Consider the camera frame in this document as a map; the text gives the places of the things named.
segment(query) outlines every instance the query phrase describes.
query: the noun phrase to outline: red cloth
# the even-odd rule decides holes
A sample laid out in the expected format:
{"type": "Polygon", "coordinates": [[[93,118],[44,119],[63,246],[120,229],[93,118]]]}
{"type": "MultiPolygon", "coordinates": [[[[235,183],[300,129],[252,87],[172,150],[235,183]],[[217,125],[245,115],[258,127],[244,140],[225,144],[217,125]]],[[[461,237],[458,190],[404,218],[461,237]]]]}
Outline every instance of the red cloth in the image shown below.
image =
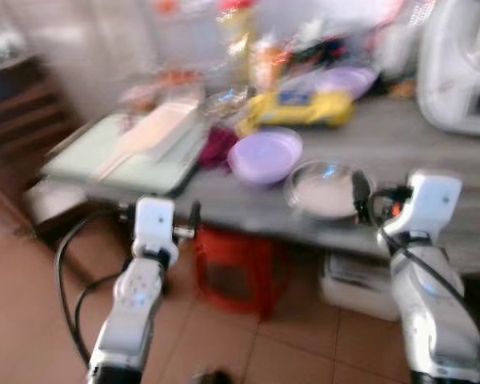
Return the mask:
{"type": "Polygon", "coordinates": [[[208,134],[208,142],[199,156],[198,164],[207,169],[223,166],[230,170],[227,154],[237,141],[238,137],[232,130],[212,126],[208,134]]]}

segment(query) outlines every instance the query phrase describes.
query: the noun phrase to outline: purple plate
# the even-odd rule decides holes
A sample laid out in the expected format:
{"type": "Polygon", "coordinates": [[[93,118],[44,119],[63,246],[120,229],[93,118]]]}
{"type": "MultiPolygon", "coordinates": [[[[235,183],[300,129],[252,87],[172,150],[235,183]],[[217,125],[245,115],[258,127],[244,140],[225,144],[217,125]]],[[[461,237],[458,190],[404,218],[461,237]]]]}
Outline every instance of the purple plate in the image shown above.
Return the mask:
{"type": "Polygon", "coordinates": [[[249,184],[269,185],[283,180],[302,154],[302,140],[286,128],[252,134],[228,153],[234,175],[249,184]]]}
{"type": "Polygon", "coordinates": [[[376,79],[377,73],[371,68],[339,66],[323,73],[317,89],[320,92],[343,90],[355,100],[363,96],[376,79]]]}

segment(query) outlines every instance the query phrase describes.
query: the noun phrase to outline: white spatula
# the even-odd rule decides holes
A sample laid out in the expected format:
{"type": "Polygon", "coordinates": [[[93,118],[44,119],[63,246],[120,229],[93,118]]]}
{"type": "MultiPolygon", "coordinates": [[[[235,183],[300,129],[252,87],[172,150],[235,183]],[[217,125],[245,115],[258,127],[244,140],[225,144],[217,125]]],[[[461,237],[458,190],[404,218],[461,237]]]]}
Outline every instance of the white spatula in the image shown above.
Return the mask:
{"type": "Polygon", "coordinates": [[[158,161],[192,127],[197,105],[166,102],[124,133],[112,157],[99,167],[93,179],[102,181],[135,154],[150,151],[158,161]]]}

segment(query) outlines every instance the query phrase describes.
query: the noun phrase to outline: white powder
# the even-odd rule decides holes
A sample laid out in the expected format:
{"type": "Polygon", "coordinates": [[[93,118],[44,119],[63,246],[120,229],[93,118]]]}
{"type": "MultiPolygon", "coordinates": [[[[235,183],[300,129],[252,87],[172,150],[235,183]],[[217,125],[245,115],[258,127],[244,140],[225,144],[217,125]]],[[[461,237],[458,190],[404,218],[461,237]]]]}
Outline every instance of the white powder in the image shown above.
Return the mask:
{"type": "Polygon", "coordinates": [[[294,195],[298,207],[324,218],[344,218],[356,213],[350,173],[342,178],[324,180],[320,176],[301,180],[294,195]]]}

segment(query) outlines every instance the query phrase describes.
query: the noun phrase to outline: purple bowl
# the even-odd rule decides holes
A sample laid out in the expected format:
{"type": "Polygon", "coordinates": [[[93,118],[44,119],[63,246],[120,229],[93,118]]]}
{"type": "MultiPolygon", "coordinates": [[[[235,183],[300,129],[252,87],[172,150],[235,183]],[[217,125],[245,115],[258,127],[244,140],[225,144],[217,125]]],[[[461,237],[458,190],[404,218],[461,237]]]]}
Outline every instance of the purple bowl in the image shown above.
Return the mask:
{"type": "Polygon", "coordinates": [[[302,154],[302,140],[286,128],[252,134],[228,153],[233,174],[244,182],[266,186],[290,174],[302,154]]]}

